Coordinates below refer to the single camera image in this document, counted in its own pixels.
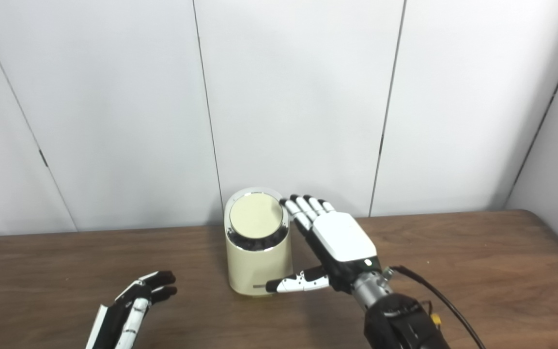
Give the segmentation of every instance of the wooden table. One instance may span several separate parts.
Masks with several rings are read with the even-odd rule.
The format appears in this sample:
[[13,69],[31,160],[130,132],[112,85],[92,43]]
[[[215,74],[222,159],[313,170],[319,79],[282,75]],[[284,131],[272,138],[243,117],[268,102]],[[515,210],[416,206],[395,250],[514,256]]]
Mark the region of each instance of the wooden table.
[[[558,349],[558,238],[533,214],[359,221],[385,265],[427,278],[490,349]],[[293,237],[294,269],[317,265],[300,234]],[[84,348],[98,305],[155,270],[172,270],[179,293],[149,311],[135,349],[368,348],[351,296],[233,292],[221,227],[0,237],[0,348]],[[392,287],[434,301],[452,348],[475,347],[421,285],[398,276]]]

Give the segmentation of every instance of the round lid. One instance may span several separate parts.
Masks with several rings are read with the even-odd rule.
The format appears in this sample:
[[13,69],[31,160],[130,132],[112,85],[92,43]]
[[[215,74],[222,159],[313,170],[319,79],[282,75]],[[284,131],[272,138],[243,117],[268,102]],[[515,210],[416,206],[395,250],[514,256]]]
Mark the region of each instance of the round lid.
[[238,234],[248,238],[264,238],[279,229],[283,209],[279,201],[263,192],[240,197],[232,205],[230,221]]

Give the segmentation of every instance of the black cable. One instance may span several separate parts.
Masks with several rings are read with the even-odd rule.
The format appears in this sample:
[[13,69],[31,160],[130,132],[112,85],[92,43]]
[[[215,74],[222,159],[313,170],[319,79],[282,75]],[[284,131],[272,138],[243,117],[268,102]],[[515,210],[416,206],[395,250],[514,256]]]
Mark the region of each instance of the black cable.
[[447,307],[453,313],[453,315],[455,315],[456,318],[460,320],[460,322],[464,325],[465,329],[469,332],[469,334],[471,335],[475,343],[477,343],[479,349],[485,349],[485,345],[483,345],[483,343],[479,339],[479,336],[476,334],[475,330],[472,329],[471,324],[465,319],[464,316],[462,316],[462,314],[460,314],[460,311],[456,309],[456,307],[451,303],[451,301],[447,300],[447,298],[443,296],[443,294],[440,291],[438,291],[438,289],[436,289],[436,287],[432,286],[419,274],[410,270],[409,268],[404,267],[403,265],[400,265],[398,267],[389,267],[389,268],[392,269],[393,271],[399,272],[400,274],[408,276],[409,278],[416,281],[417,283],[424,285],[427,289],[429,289],[432,293],[434,293],[441,301],[443,301],[443,303],[445,303],[445,305],[447,305]]

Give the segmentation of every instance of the cylindrical canister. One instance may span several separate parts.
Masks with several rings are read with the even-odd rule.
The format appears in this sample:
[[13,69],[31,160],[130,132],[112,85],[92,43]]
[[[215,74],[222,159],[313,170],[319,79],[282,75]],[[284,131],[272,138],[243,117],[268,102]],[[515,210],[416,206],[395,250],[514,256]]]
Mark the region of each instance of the cylindrical canister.
[[246,188],[226,203],[224,226],[231,287],[240,294],[268,294],[266,281],[293,273],[290,217],[281,195]]

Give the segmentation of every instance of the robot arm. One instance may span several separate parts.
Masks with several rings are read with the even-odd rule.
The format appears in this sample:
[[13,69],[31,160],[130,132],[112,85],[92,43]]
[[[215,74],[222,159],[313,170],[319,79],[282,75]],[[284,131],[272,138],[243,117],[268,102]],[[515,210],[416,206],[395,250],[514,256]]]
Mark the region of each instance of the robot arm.
[[110,307],[101,305],[86,349],[131,349],[141,321],[153,303],[167,300],[177,289],[171,271],[157,271],[133,281]]
[[[383,270],[374,243],[350,214],[339,213],[330,203],[308,195],[292,195],[280,203],[322,265],[268,281],[268,292],[310,291],[330,285],[335,291],[352,294],[363,309],[364,334],[372,348],[449,349],[438,324],[421,303],[390,289],[394,271],[406,274],[409,270]],[[457,309],[452,311],[461,317]],[[476,341],[483,348],[478,338]]]

